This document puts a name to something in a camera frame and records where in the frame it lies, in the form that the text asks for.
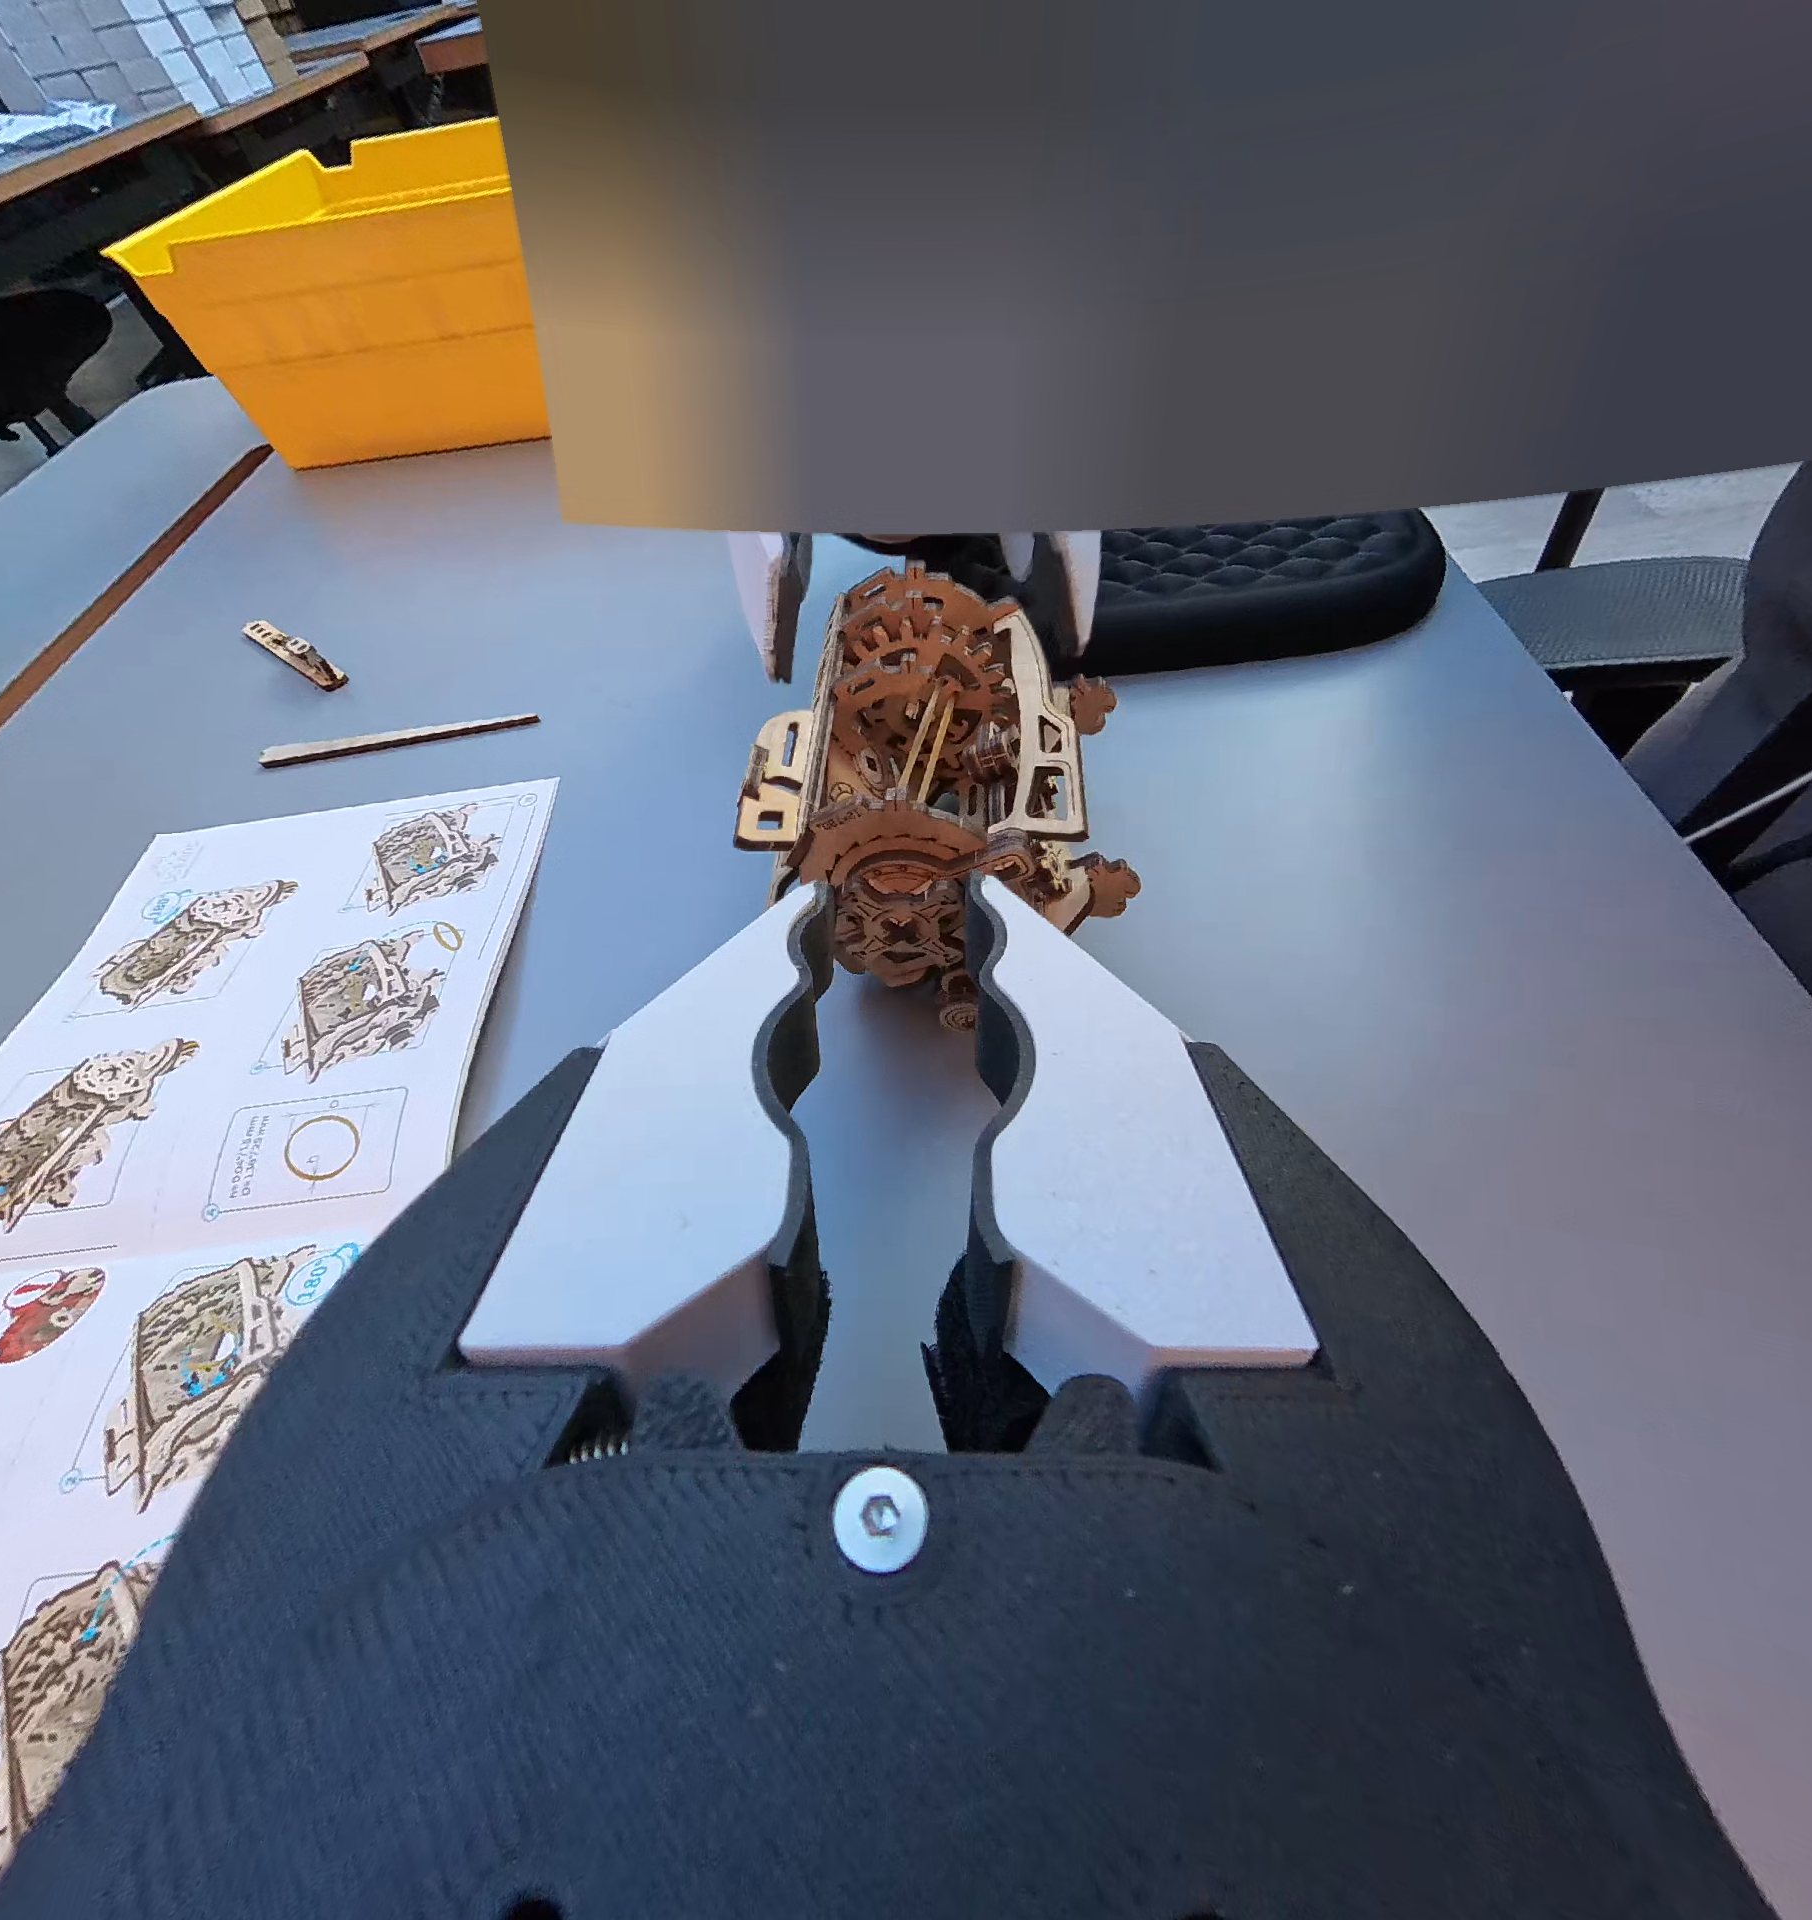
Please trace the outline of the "thin wooden stick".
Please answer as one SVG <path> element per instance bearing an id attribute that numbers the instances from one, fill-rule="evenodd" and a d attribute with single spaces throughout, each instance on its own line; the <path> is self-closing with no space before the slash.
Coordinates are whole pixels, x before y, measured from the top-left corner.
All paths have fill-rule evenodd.
<path id="1" fill-rule="evenodd" d="M 414 721 L 414 726 L 385 726 L 385 732 L 269 743 L 255 761 L 269 770 L 287 770 L 287 767 L 302 767 L 302 761 L 373 755 L 373 753 L 477 737 L 477 732 L 518 732 L 518 726 L 531 726 L 531 721 L 537 721 L 537 712 L 467 720 L 467 721 Z"/>

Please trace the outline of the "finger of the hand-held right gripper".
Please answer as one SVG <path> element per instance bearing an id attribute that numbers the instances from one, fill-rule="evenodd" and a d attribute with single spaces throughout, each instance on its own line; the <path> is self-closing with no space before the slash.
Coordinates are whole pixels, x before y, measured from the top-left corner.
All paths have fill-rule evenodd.
<path id="1" fill-rule="evenodd" d="M 808 535 L 728 535 L 739 608 L 770 686 L 796 682 L 796 636 L 808 586 L 808 557 Z"/>
<path id="2" fill-rule="evenodd" d="M 1094 631 L 1098 535 L 1017 535 L 1017 603 L 1048 662 L 1078 662 Z"/>

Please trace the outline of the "wooden mechanical model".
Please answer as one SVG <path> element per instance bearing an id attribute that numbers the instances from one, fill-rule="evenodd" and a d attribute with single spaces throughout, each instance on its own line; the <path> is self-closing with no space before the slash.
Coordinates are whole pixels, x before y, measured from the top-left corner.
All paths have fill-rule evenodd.
<path id="1" fill-rule="evenodd" d="M 832 884 L 832 957 L 887 990 L 934 986 L 966 1033 L 966 875 L 1004 880 L 1057 931 L 1139 895 L 1124 857 L 1090 838 L 1081 732 L 1106 682 L 1057 682 L 1012 596 L 927 572 L 854 583 L 828 618 L 814 696 L 761 721 L 734 849 L 770 852 L 770 895 Z"/>

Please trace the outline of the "small wooden model part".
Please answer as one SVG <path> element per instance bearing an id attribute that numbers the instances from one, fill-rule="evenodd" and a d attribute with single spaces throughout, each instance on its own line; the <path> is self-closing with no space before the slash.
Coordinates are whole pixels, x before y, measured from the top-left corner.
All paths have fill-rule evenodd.
<path id="1" fill-rule="evenodd" d="M 247 636 L 269 647 L 277 662 L 287 662 L 297 682 L 311 682 L 317 693 L 349 686 L 349 674 L 332 658 L 323 658 L 302 636 L 277 631 L 271 618 L 247 618 Z"/>

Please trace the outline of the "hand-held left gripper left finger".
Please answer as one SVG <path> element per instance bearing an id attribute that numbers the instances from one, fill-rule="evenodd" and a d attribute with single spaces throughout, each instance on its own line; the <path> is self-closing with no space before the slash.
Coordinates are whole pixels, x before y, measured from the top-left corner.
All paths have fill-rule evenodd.
<path id="1" fill-rule="evenodd" d="M 796 1101 L 823 1064 L 832 890 L 791 884 L 630 1012 L 459 1337 L 467 1364 L 699 1370 L 739 1390 L 779 1351 L 808 1166 Z"/>

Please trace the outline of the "person's dark clothing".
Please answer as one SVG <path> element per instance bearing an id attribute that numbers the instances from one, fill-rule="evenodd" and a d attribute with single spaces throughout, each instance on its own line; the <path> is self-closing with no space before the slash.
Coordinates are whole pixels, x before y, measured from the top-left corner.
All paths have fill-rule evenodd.
<path id="1" fill-rule="evenodd" d="M 1812 461 L 1794 465 L 1744 560 L 1742 658 L 1675 700 L 1629 770 L 1812 994 Z"/>

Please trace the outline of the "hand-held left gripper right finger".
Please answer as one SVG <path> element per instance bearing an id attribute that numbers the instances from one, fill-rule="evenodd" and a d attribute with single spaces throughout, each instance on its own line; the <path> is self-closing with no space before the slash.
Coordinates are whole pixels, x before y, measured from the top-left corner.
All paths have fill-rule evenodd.
<path id="1" fill-rule="evenodd" d="M 1186 1033 L 1004 880 L 966 880 L 977 1329 L 1039 1382 L 1317 1352 Z"/>

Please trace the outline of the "wood-edged grey desk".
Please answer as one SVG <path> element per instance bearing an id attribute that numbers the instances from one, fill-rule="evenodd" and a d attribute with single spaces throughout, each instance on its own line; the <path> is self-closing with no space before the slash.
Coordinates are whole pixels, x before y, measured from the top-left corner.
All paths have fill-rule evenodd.
<path id="1" fill-rule="evenodd" d="M 140 119 L 124 119 L 115 129 L 92 129 L 92 134 L 75 134 L 65 146 L 48 146 L 48 153 L 11 153 L 0 160 L 0 208 L 43 190 L 43 184 L 62 184 L 62 180 L 75 180 L 97 165 L 115 165 L 124 153 L 140 153 L 151 139 L 167 139 L 167 134 L 228 134 L 228 129 L 247 129 L 277 106 L 293 106 L 302 98 L 323 98 L 356 75 L 367 75 L 371 57 L 367 55 L 337 55 L 337 57 L 323 57 L 311 70 L 297 70 L 287 89 L 271 89 L 269 98 L 249 98 L 249 104 L 228 104 L 228 106 L 213 106 L 213 112 L 195 112 L 192 104 L 183 106 L 155 106 L 155 112 L 140 112 Z"/>

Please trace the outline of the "illustrated instruction booklet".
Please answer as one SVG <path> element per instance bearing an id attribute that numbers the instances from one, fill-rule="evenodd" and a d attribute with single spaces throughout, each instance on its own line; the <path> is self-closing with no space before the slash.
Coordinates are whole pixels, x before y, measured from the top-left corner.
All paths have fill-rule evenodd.
<path id="1" fill-rule="evenodd" d="M 228 1429 L 453 1157 L 556 786 L 151 838 L 0 1044 L 0 1869 Z"/>

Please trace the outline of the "stack of small white boxes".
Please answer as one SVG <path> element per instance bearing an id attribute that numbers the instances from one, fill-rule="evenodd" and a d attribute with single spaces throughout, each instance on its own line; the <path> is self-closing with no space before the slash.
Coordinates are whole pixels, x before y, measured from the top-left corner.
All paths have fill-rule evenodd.
<path id="1" fill-rule="evenodd" d="M 293 55 L 262 0 L 0 0 L 0 104 L 124 112 L 269 98 Z"/>

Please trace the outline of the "clear plastic bags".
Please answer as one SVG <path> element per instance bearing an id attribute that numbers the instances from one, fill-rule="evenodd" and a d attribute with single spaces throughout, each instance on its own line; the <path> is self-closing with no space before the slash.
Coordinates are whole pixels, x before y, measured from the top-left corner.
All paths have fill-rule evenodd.
<path id="1" fill-rule="evenodd" d="M 115 119 L 121 119 L 115 104 L 86 104 L 86 98 L 53 98 L 43 106 L 0 106 L 0 165 L 115 129 Z"/>

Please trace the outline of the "yellow plastic bin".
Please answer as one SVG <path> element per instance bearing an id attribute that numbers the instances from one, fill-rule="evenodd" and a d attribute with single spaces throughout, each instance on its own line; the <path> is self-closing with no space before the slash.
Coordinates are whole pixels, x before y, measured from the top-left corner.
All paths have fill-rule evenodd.
<path id="1" fill-rule="evenodd" d="M 500 119 L 277 160 L 102 256 L 287 465 L 549 433 Z"/>

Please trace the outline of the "black quilted office chair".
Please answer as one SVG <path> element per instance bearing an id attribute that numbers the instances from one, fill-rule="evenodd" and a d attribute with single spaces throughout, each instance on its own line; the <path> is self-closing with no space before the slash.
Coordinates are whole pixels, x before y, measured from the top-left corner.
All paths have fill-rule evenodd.
<path id="1" fill-rule="evenodd" d="M 1418 509 L 1108 525 L 1081 674 L 1350 654 L 1418 624 L 1447 549 Z"/>

